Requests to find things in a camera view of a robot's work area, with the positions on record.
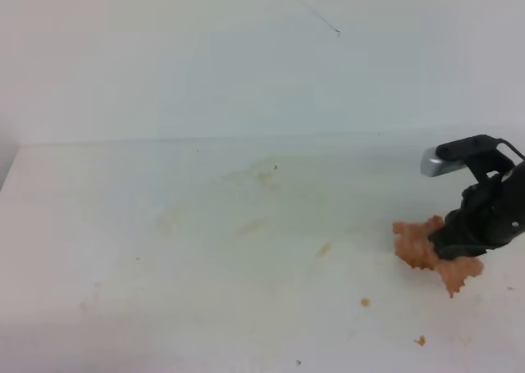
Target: orange food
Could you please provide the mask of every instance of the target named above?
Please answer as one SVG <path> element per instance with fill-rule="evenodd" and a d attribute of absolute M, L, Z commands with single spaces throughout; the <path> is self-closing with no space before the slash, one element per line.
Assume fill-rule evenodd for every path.
<path fill-rule="evenodd" d="M 412 268 L 435 270 L 440 274 L 449 296 L 458 293 L 465 280 L 483 272 L 483 264 L 475 257 L 458 257 L 452 261 L 441 260 L 428 235 L 444 225 L 439 216 L 433 216 L 423 224 L 395 222 L 392 225 L 395 239 L 395 255 Z"/>

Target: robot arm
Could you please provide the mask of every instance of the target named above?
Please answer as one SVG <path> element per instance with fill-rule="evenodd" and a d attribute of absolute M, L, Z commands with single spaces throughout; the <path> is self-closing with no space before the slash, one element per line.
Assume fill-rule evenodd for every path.
<path fill-rule="evenodd" d="M 438 257 L 475 257 L 500 248 L 525 231 L 525 161 L 517 166 L 497 150 L 510 143 L 478 135 L 427 150 L 421 172 L 438 176 L 467 167 L 477 180 L 463 191 L 461 207 L 449 213 L 445 226 L 429 235 Z"/>

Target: white wall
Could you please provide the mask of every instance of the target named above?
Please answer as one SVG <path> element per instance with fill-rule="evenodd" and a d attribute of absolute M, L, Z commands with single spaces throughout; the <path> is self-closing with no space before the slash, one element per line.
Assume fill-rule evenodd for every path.
<path fill-rule="evenodd" d="M 525 118 L 525 0 L 304 1 L 0 0 L 2 125 L 46 143 Z"/>

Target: table surface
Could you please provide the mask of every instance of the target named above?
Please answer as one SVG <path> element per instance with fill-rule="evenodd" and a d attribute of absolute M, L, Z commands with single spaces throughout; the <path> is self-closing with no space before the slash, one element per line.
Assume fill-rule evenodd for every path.
<path fill-rule="evenodd" d="M 419 174 L 447 134 L 22 148 L 0 193 L 2 370 L 523 371 L 523 240 L 453 299 L 394 255 L 392 221 L 473 183 Z"/>

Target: wire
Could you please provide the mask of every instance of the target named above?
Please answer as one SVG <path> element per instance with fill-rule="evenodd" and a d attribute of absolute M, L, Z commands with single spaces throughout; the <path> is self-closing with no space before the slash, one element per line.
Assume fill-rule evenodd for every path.
<path fill-rule="evenodd" d="M 516 155 L 521 158 L 522 160 L 525 161 L 525 156 L 519 151 L 517 150 L 514 145 L 512 145 L 509 141 L 507 141 L 506 139 L 498 139 L 498 143 L 502 143 L 503 145 L 507 145 L 507 147 L 512 150 L 514 153 L 516 153 Z"/>

